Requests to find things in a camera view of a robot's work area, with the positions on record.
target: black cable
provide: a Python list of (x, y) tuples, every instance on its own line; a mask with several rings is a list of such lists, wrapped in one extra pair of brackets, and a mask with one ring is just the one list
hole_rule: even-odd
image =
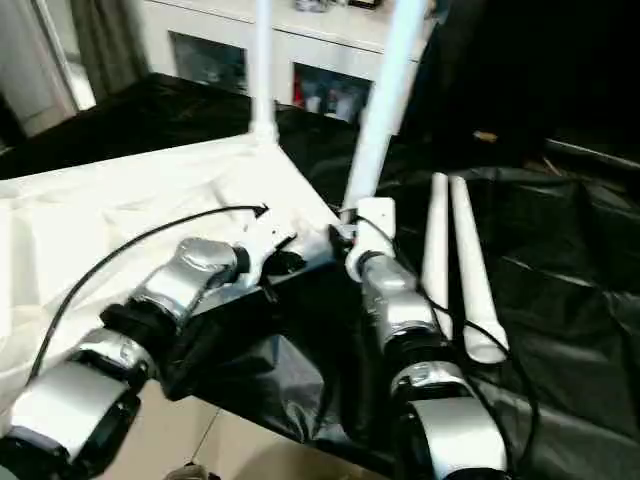
[(116, 258), (118, 255), (133, 247), (137, 243), (140, 243), (142, 240), (151, 237), (157, 233), (163, 232), (170, 228), (173, 228), (177, 225), (181, 225), (183, 223), (190, 222), (192, 220), (196, 220), (201, 217), (206, 217), (208, 215), (215, 215), (218, 213), (232, 212), (238, 210), (251, 210), (255, 213), (256, 216), (262, 215), (265, 211), (267, 211), (266, 206), (255, 206), (255, 205), (238, 205), (238, 206), (229, 206), (229, 207), (221, 207), (213, 210), (206, 210), (204, 212), (196, 213), (193, 215), (189, 215), (187, 217), (179, 218), (178, 220), (174, 220), (169, 223), (165, 223), (164, 225), (160, 225), (159, 227), (153, 228), (147, 232), (141, 233), (137, 237), (132, 238), (125, 244), (116, 248), (114, 251), (109, 253), (106, 257), (96, 263), (87, 273), (85, 273), (80, 280), (76, 282), (76, 284), (71, 287), (69, 293), (64, 297), (62, 303), (58, 307), (49, 327), (47, 328), (47, 332), (45, 333), (44, 338), (42, 339), (42, 343), (40, 344), (40, 349), (38, 350), (38, 354), (36, 355), (35, 360), (33, 361), (33, 365), (31, 366), (31, 371), (29, 372), (29, 378), (27, 383), (32, 382), (40, 373), (40, 368), (42, 367), (42, 362), (44, 361), (44, 357), (47, 354), (47, 349), (49, 348), (49, 344), (51, 343), (51, 339), (55, 334), (58, 325), (60, 324), (60, 320), (62, 316), (67, 311), (67, 308), (71, 304), (73, 298), (77, 295), (80, 289), (93, 277), (99, 270), (101, 270), (107, 263)]
[[(367, 223), (374, 230), (376, 230), (380, 235), (382, 235), (382, 237), (387, 242), (389, 242), (389, 244), (393, 247), (393, 250), (396, 253), (396, 256), (398, 257), (399, 263), (405, 269), (407, 269), (409, 271), (409, 273), (411, 273), (416, 278), (418, 278), (416, 270), (413, 268), (413, 266), (411, 265), (411, 262), (409, 261), (407, 256), (404, 254), (404, 252), (400, 248), (400, 245), (398, 244), (397, 240), (390, 238), (389, 235), (387, 235), (384, 232), (384, 230), (382, 230), (378, 225), (373, 223), (368, 218), (357, 216), (355, 218), (355, 221), (363, 221), (363, 222)], [(427, 303), (429, 304), (429, 308), (431, 309), (431, 313), (433, 315), (433, 318), (435, 319), (436, 324), (438, 325), (438, 327), (440, 328), (440, 331), (442, 332), (442, 327), (440, 325), (440, 320), (438, 319), (438, 316), (436, 315), (435, 310), (439, 310), (439, 311), (449, 315), (452, 319), (455, 316), (453, 315), (453, 313), (450, 310), (448, 310), (448, 309), (444, 308), (443, 306), (439, 305), (438, 303), (436, 303), (429, 296), (429, 294), (425, 290), (424, 286), (419, 281), (416, 282), (416, 283), (417, 283), (417, 289), (416, 289), (417, 292), (420, 293), (427, 300)], [(535, 393), (535, 389), (533, 388), (533, 383), (531, 382), (531, 379), (527, 375), (524, 367), (520, 363), (520, 361), (517, 358), (517, 356), (513, 352), (509, 351), (504, 345), (502, 345), (502, 343), (495, 336), (493, 336), (490, 332), (488, 332), (487, 330), (482, 328), (480, 325), (477, 325), (476, 323), (468, 320), (467, 318), (463, 317), (462, 320), (463, 320), (463, 323), (464, 323), (465, 326), (467, 326), (469, 328), (472, 328), (472, 329), (476, 330), (477, 332), (479, 332), (481, 335), (485, 336), (493, 344), (495, 344), (495, 346), (498, 348), (498, 350), (500, 350), (500, 352), (505, 356), (505, 358), (509, 359), (509, 361), (511, 362), (511, 364), (514, 367), (514, 370), (516, 371), (516, 374), (520, 378), (520, 383), (522, 384), (522, 387), (525, 390), (525, 395), (527, 397), (527, 402), (529, 403), (529, 408), (531, 410), (529, 434), (527, 436), (527, 440), (525, 442), (525, 446), (522, 449), (522, 452), (521, 452), (520, 457), (518, 458), (517, 462), (513, 461), (513, 455), (511, 454), (510, 451), (507, 451), (507, 464), (510, 465), (510, 467), (513, 470), (514, 473), (516, 473), (516, 472), (520, 472), (521, 473), (522, 471), (525, 470), (525, 468), (529, 467), (528, 464), (531, 461), (532, 448), (533, 448), (535, 437), (536, 437), (536, 434), (537, 434), (537, 431), (538, 431), (538, 424), (539, 424), (539, 419), (540, 419), (540, 405), (539, 405), (539, 402), (538, 402), (537, 395)], [(468, 383), (469, 383), (470, 388), (472, 388), (473, 393), (476, 395), (476, 397), (478, 397), (478, 399), (483, 404), (485, 409), (490, 413), (490, 415), (492, 416), (492, 418), (496, 422), (496, 425), (498, 426), (498, 429), (500, 430), (500, 433), (502, 434), (502, 436), (504, 438), (508, 438), (505, 435), (506, 429), (504, 428), (504, 426), (501, 424), (501, 422), (497, 418), (497, 415), (495, 415), (495, 413), (492, 412), (493, 409), (491, 408), (486, 396), (472, 382), (468, 382)]]

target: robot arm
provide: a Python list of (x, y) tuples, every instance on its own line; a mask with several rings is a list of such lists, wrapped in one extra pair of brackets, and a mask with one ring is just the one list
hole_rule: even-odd
[(358, 216), (370, 223), (358, 222), (345, 263), (362, 284), (391, 383), (398, 478), (507, 478), (499, 429), (469, 388), (417, 279), (394, 258), (393, 201), (362, 200)]
[(160, 368), (199, 302), (223, 285), (255, 287), (262, 264), (290, 238), (271, 212), (237, 245), (189, 238), (124, 302), (101, 314), (60, 364), (13, 404), (0, 439), (0, 480), (88, 479), (114, 459)]

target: white pole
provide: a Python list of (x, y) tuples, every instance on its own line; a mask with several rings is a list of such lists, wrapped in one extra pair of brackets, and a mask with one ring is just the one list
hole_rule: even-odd
[(271, 95), (271, 0), (256, 0), (255, 51), (252, 58), (251, 132), (259, 143), (277, 141), (274, 103)]
[[(493, 304), (469, 190), (464, 178), (453, 177), (451, 198), (465, 315), (467, 320), (484, 328), (503, 346), (509, 348), (507, 335), (498, 322)], [(490, 339), (471, 327), (464, 328), (464, 341), (467, 353), (477, 362), (498, 363), (505, 358)]]
[(343, 208), (375, 194), (387, 154), (396, 106), (406, 85), (411, 51), (427, 10), (427, 0), (396, 0), (382, 67), (373, 85), (360, 131)]
[[(449, 177), (434, 173), (422, 257), (422, 286), (438, 305), (449, 307)], [(442, 333), (451, 340), (451, 317), (436, 311)]]

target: black tarp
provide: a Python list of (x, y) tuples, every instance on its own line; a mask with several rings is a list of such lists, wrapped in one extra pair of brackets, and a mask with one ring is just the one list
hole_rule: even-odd
[[(4, 155), (2, 176), (242, 133), (248, 115), (243, 97), (156, 76)], [(339, 205), (357, 131), (296, 110), (278, 123), (285, 151)], [(640, 210), (596, 183), (488, 165), (486, 152), (454, 159), (393, 142), (378, 193), (396, 200), (400, 245), (419, 265), (432, 171), (469, 178), (498, 315), (541, 402), (525, 478), (640, 478)], [(459, 312), (455, 258), (451, 272)], [(195, 318), (165, 391), (388, 473), (357, 286), (334, 264), (276, 292), (277, 304), (255, 294)], [(529, 427), (517, 375), (506, 363), (476, 378), (517, 457)]]

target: floor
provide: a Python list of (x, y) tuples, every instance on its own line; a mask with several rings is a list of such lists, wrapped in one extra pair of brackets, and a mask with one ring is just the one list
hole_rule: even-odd
[(102, 480), (163, 480), (188, 462), (222, 480), (384, 480), (196, 398), (166, 400), (156, 382)]

